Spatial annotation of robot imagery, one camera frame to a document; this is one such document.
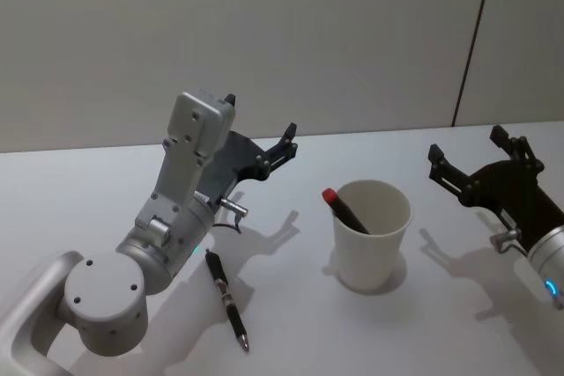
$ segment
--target blue indicator light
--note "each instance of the blue indicator light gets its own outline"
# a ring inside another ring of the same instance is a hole
[[[545,285],[546,288],[548,288],[548,291],[550,291],[550,293],[553,295],[553,297],[556,297],[556,292],[558,291],[556,290],[556,285],[554,284],[554,282],[547,279],[545,280]]]

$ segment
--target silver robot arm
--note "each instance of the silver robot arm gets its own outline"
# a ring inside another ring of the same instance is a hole
[[[170,285],[220,207],[246,215],[227,199],[236,184],[263,181],[295,156],[295,124],[268,151],[230,131],[234,102],[232,94],[215,100],[206,92],[177,98],[159,178],[134,227],[115,252],[86,258],[69,252],[30,279],[0,318],[0,374],[69,376],[45,357],[64,323],[102,356],[123,354],[141,341],[146,295]]]

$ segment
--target pen in cup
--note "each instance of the pen in cup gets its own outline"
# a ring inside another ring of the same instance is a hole
[[[368,233],[368,229],[354,215],[353,211],[341,200],[333,188],[327,188],[322,193],[323,200],[335,213],[338,220],[356,232]]]

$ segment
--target black bracket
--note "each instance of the black bracket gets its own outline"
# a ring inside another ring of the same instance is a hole
[[[234,105],[233,94],[226,101]],[[223,148],[215,153],[205,167],[197,186],[197,192],[208,199],[208,205],[217,211],[222,198],[227,198],[235,186],[245,180],[266,180],[296,156],[298,144],[293,143],[297,126],[290,123],[280,140],[267,151],[250,138],[230,131]]]
[[[483,207],[493,212],[508,230],[519,230],[525,251],[553,228],[564,225],[564,213],[538,186],[537,175],[545,169],[535,158],[524,136],[509,137],[500,125],[490,139],[509,160],[486,165],[472,175],[452,166],[437,144],[431,145],[429,178],[454,194],[465,207]]]

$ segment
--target cup rim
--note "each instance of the cup rim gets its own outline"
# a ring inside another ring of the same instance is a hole
[[[386,184],[392,188],[394,188],[406,201],[407,201],[407,205],[409,206],[409,217],[407,218],[407,220],[405,221],[404,225],[401,226],[400,228],[396,229],[395,231],[392,232],[387,232],[387,233],[363,233],[363,232],[358,232],[354,229],[352,229],[350,226],[345,225],[343,222],[341,222],[341,219],[337,218],[335,216],[335,213],[331,212],[331,215],[333,216],[333,220],[338,222],[338,225],[341,225],[341,227],[345,228],[348,232],[350,232],[352,235],[356,235],[359,236],[361,238],[374,238],[374,237],[379,237],[379,238],[385,238],[385,237],[392,237],[394,235],[396,235],[399,232],[404,232],[405,229],[407,229],[407,226],[409,226],[409,224],[412,222],[413,219],[413,207],[412,204],[410,203],[409,199],[407,198],[407,195],[404,194],[404,192],[399,189],[398,187],[386,182],[386,181],[381,181],[381,180],[356,180],[356,181],[350,181],[347,182],[346,184],[343,185],[346,186],[348,184],[351,184],[353,182],[358,182],[358,181],[375,181],[375,182],[381,182],[382,184]]]

